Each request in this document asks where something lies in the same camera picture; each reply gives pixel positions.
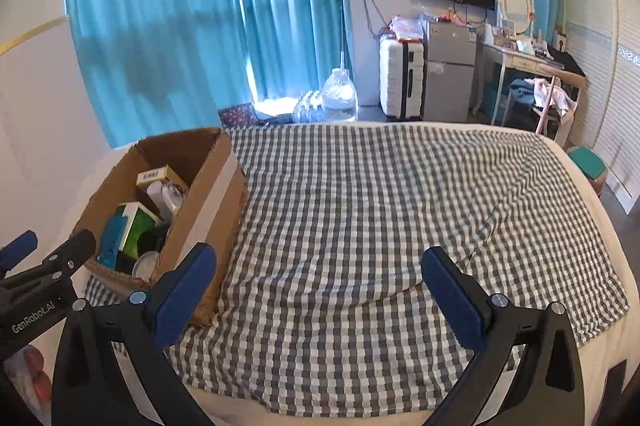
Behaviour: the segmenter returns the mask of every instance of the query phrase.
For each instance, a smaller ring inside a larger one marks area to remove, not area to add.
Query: plastic bag
[[[422,40],[422,22],[418,19],[396,16],[389,24],[389,28],[399,40]]]

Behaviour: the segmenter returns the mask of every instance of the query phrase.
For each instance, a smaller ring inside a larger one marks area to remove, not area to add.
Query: wardrobe door
[[[570,141],[593,148],[611,88],[616,6],[614,0],[564,0],[564,6],[567,50],[587,76]]]
[[[594,150],[635,200],[640,196],[640,0],[617,1],[618,55]]]

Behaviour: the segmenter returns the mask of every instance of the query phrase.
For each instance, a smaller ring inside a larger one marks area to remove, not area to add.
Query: checkered bed sheet
[[[231,135],[250,198],[212,326],[168,352],[187,384],[297,416],[435,408],[472,353],[422,282],[434,245],[517,305],[564,302],[579,345],[628,310],[596,225],[538,136],[428,125]],[[87,297],[113,301],[95,278]]]

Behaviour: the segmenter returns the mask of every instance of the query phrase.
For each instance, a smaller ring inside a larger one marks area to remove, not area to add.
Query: white suitcase
[[[380,105],[386,116],[420,117],[424,47],[419,42],[380,42]]]

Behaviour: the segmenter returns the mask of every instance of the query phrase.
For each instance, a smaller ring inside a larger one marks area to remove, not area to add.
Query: plastic water bottle
[[[334,69],[322,87],[322,108],[327,122],[351,122],[358,120],[358,95],[356,87],[344,68],[344,58],[339,69]]]
[[[293,122],[322,122],[322,97],[319,90],[305,92],[298,99],[298,104],[291,114]]]

